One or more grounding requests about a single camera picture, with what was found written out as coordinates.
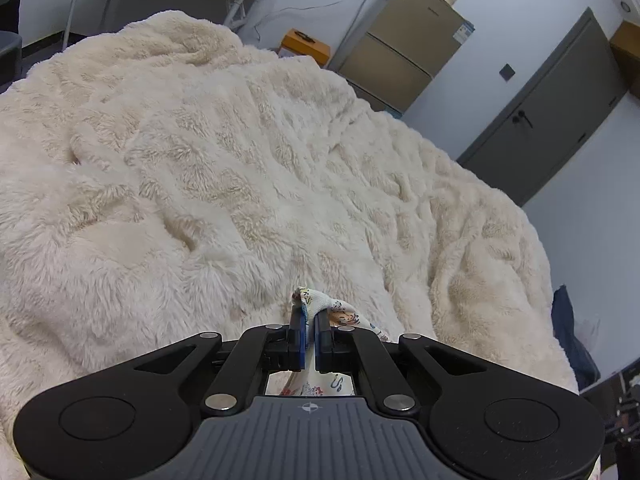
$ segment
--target dark blue cloth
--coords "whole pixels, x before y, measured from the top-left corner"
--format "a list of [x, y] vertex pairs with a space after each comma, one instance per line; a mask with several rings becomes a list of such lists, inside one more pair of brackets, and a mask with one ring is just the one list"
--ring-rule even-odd
[[600, 371], [593, 362], [591, 355], [578, 340], [574, 333], [574, 308], [566, 291], [566, 285], [562, 285], [554, 292], [554, 304], [551, 308], [551, 322], [554, 326], [554, 335], [564, 349], [569, 359], [569, 364], [574, 370], [578, 388], [584, 389], [600, 378]]

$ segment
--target white fabric with print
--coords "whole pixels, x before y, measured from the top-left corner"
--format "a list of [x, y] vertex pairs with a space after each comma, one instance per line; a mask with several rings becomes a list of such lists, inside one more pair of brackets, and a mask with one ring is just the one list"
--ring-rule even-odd
[[329, 311], [332, 326], [350, 325], [366, 328], [376, 333], [380, 341], [389, 341], [386, 333], [369, 322], [346, 301], [334, 300], [324, 292], [312, 288], [299, 287], [293, 295], [294, 306], [302, 307], [305, 316], [306, 353], [305, 369], [292, 372], [281, 391], [283, 396], [351, 396], [354, 394], [351, 378], [344, 374], [321, 374], [316, 370], [314, 345], [314, 318], [322, 310]]

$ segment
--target power cord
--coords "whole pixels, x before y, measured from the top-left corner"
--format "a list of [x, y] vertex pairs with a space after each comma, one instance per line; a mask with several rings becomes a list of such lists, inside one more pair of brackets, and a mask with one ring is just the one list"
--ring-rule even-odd
[[[269, 16], [271, 16], [272, 14], [277, 14], [279, 12], [283, 12], [284, 10], [311, 10], [311, 9], [322, 9], [324, 7], [332, 7], [334, 5], [337, 4], [341, 4], [343, 2], [346, 2], [347, 0], [338, 0], [337, 2], [333, 2], [330, 4], [326, 4], [326, 5], [318, 5], [318, 6], [311, 6], [311, 7], [284, 7], [283, 9], [279, 9], [279, 10], [273, 10], [272, 12], [269, 12], [268, 14], [265, 14], [255, 25], [254, 25], [254, 30], [256, 32], [256, 34], [258, 35], [258, 47], [260, 47], [260, 42], [262, 41], [262, 38], [260, 36], [260, 32], [258, 31], [258, 25], [260, 25], [265, 19], [267, 19]], [[348, 29], [348, 32], [351, 30], [351, 27], [353, 27], [353, 24], [355, 23], [355, 20], [358, 18], [360, 12], [362, 11], [362, 7], [364, 6], [364, 3], [367, 0], [363, 0], [362, 3], [360, 4], [360, 7], [358, 8], [358, 12], [356, 13], [356, 16], [354, 17], [353, 21], [351, 22], [351, 25]]]
[[351, 33], [351, 29], [353, 28], [353, 25], [356, 24], [356, 21], [358, 20], [358, 17], [360, 15], [360, 13], [362, 12], [362, 8], [364, 7], [364, 4], [366, 4], [366, 3], [367, 3], [367, 0], [363, 0], [362, 3], [360, 4], [360, 6], [358, 7], [358, 10], [356, 11], [355, 16], [351, 20], [351, 23], [349, 24], [349, 27], [347, 28], [346, 32], [342, 36], [342, 39], [340, 40], [340, 43], [338, 43], [338, 47], [336, 47], [336, 49], [334, 50], [334, 54], [329, 58], [329, 61], [326, 62], [327, 66], [329, 66], [329, 63], [331, 63], [331, 60], [338, 53], [338, 51], [340, 50], [340, 48], [342, 47], [342, 45], [346, 41], [348, 35]]

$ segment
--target gray metal cabinet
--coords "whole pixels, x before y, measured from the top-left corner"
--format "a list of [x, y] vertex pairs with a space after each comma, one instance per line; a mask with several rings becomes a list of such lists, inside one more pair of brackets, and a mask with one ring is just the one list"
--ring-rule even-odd
[[522, 205], [596, 131], [625, 91], [609, 42], [588, 9], [459, 163]]

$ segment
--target circular pad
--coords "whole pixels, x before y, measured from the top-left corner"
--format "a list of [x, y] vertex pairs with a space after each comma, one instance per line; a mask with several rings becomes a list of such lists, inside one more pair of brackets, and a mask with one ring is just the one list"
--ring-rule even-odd
[[516, 442], [536, 442], [558, 429], [550, 407], [530, 399], [498, 400], [484, 410], [484, 421], [495, 433]]
[[135, 408], [126, 400], [92, 397], [67, 406], [60, 426], [80, 440], [107, 440], [127, 431], [135, 416]]
[[604, 441], [588, 402], [505, 368], [451, 376], [428, 432], [450, 465], [486, 480], [586, 478]]

